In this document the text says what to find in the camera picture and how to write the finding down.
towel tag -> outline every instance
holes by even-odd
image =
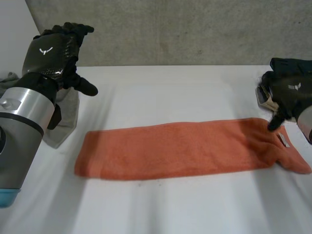
[[[287,148],[290,148],[290,145],[289,145],[288,142],[286,141],[284,135],[281,134],[281,133],[278,133],[278,135],[279,135],[279,137],[280,137],[282,143],[284,144],[284,146],[287,147]]]

wall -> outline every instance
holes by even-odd
[[[0,29],[0,78],[10,71],[21,76],[28,46],[38,35],[25,1],[0,1]]]
[[[39,31],[89,24],[80,66],[312,59],[311,0],[26,0]]]

gray concrete wall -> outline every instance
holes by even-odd
[[[311,0],[26,0],[40,32],[89,24],[79,65],[269,64],[312,59]]]

white label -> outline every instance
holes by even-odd
[[[298,90],[298,89],[300,89],[300,87],[301,87],[301,83],[299,83],[298,85],[288,85],[288,88],[289,88],[289,89]]]
[[[290,148],[290,145],[289,145],[288,142],[286,141],[284,135],[281,134],[281,133],[278,133],[278,134],[279,134],[279,137],[280,137],[280,139],[282,140],[284,146],[287,147],[287,148]]]

metal cylinder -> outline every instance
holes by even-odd
[[[28,88],[10,88],[0,99],[0,207],[14,202],[53,112],[46,96]]]

